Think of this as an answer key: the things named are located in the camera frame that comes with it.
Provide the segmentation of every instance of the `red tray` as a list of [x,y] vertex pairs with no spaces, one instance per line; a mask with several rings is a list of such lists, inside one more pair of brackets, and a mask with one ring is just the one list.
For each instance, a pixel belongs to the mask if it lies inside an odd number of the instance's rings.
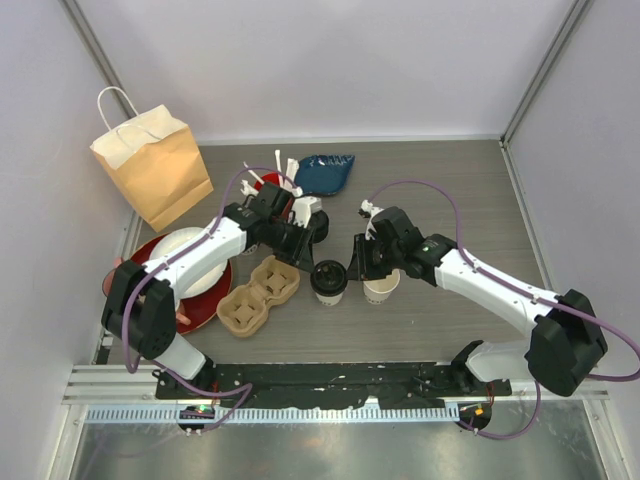
[[[149,260],[153,248],[164,237],[166,237],[166,235],[161,235],[145,243],[131,256],[131,260],[142,265],[144,262]],[[218,280],[213,287],[196,297],[182,300],[185,315],[191,320],[191,325],[178,323],[178,333],[184,335],[186,333],[193,332],[215,317],[218,302],[229,295],[232,282],[233,272],[231,270],[231,263],[227,262],[227,268],[224,269],[222,277],[220,277],[220,280]]]

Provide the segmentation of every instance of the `brown paper bag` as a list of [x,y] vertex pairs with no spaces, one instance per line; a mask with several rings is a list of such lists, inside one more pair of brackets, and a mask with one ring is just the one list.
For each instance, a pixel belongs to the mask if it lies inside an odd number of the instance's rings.
[[[117,90],[136,117],[111,128],[100,99]],[[213,191],[189,126],[160,105],[139,114],[126,93],[107,87],[98,109],[109,129],[91,145],[102,167],[138,214],[157,232]]]

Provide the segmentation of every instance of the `wood floor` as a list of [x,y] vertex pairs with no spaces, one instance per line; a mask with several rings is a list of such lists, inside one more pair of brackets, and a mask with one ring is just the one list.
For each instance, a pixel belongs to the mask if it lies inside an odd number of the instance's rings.
[[[273,166],[272,145],[203,147],[215,191],[171,225],[169,230],[205,226],[215,215],[232,174],[249,165]],[[314,153],[355,154],[349,182],[341,193],[323,199],[330,217],[327,239],[314,247],[314,260],[336,259],[348,265],[353,235],[364,231],[358,214],[364,198],[378,186],[402,178],[425,179],[451,192],[461,207],[465,245],[483,261],[526,282],[542,286],[526,230],[497,141],[342,143],[285,145],[282,158]],[[230,200],[241,200],[239,188]],[[426,236],[454,238],[447,201],[426,187],[392,187],[379,206],[403,208]],[[139,243],[155,233],[145,225]],[[243,284],[269,254],[261,247],[238,257],[235,284]],[[450,360],[476,339],[507,341],[519,334],[506,322],[454,293],[403,276],[383,305],[368,304],[361,284],[352,282],[335,307],[317,302],[302,273],[300,289],[285,305],[271,310],[253,337],[238,339],[214,319],[188,336],[218,362],[340,362]],[[109,363],[121,363],[114,346]]]

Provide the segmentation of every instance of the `bag handle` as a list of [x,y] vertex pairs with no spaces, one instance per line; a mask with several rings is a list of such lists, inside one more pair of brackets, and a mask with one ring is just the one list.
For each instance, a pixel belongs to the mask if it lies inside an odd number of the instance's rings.
[[100,103],[100,100],[102,99],[102,95],[104,95],[105,92],[108,92],[109,90],[115,90],[116,92],[120,92],[122,94],[122,96],[125,98],[125,100],[127,100],[127,102],[129,103],[129,106],[131,107],[131,110],[133,110],[134,113],[136,114],[136,117],[138,115],[140,115],[140,114],[136,110],[136,107],[133,106],[133,103],[131,102],[131,100],[129,100],[129,97],[127,96],[125,91],[122,90],[120,87],[111,86],[111,87],[103,88],[102,91],[98,94],[98,111],[100,112],[100,116],[102,117],[102,121],[107,126],[109,131],[111,131],[111,130],[113,130],[113,128],[111,128],[111,125],[109,125],[109,122],[107,122],[107,118],[104,116],[104,112],[102,111],[102,104]]
[[122,130],[125,127],[135,127],[135,128],[139,128],[140,130],[142,130],[144,133],[146,133],[147,135],[149,135],[150,137],[155,138],[156,140],[162,140],[160,137],[154,135],[153,133],[151,133],[149,130],[147,130],[144,127],[141,127],[140,125],[134,125],[132,123],[123,123],[122,125],[120,125],[119,127],[115,128],[115,132],[116,135],[118,136],[118,138],[120,139],[120,141],[122,143],[124,143],[127,147],[129,147],[129,150],[131,150],[132,152],[135,153],[135,150],[133,149],[133,147],[131,145],[129,145],[127,142],[124,141],[124,138],[122,138],[122,136],[120,135],[120,130]]

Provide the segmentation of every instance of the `gray wall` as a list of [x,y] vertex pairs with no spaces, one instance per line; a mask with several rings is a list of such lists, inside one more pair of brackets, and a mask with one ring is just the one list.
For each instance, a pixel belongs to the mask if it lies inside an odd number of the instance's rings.
[[58,2],[1,2],[0,31],[0,476],[34,480],[131,210],[89,152],[103,81]]
[[[543,253],[560,289],[640,341],[640,3],[598,0],[513,142]],[[606,373],[638,361],[611,339]],[[631,452],[640,382],[610,384]]]
[[80,0],[200,141],[502,133],[572,0]]

